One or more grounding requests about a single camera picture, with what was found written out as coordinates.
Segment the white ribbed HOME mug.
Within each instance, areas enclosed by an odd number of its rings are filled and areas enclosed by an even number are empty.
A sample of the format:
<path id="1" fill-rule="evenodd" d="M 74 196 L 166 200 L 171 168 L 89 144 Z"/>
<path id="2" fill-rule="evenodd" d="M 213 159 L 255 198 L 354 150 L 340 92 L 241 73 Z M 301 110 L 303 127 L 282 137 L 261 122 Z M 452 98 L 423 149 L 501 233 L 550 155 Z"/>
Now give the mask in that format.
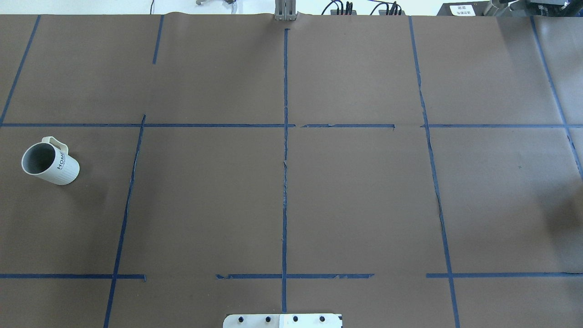
<path id="1" fill-rule="evenodd" d="M 53 136 L 43 137 L 29 147 L 21 158 L 21 168 L 31 176 L 55 185 L 68 185 L 80 173 L 80 165 L 69 154 L 69 148 Z"/>

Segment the aluminium frame post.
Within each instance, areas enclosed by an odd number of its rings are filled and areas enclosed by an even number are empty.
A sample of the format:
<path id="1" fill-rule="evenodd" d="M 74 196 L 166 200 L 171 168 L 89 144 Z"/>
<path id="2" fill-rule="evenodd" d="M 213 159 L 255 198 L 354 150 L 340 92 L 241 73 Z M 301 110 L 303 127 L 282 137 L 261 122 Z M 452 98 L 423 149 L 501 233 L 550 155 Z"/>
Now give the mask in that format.
<path id="1" fill-rule="evenodd" d="M 275 0 L 275 21 L 295 21 L 297 19 L 296 0 Z"/>

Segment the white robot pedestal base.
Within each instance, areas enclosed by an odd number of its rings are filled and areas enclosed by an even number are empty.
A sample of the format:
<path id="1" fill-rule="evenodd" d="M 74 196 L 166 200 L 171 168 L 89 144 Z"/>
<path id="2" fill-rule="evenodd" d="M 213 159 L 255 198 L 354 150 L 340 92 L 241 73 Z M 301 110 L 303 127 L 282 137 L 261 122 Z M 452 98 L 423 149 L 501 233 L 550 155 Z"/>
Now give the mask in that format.
<path id="1" fill-rule="evenodd" d="M 275 313 L 228 315 L 224 328 L 343 328 L 341 315 L 334 313 Z"/>

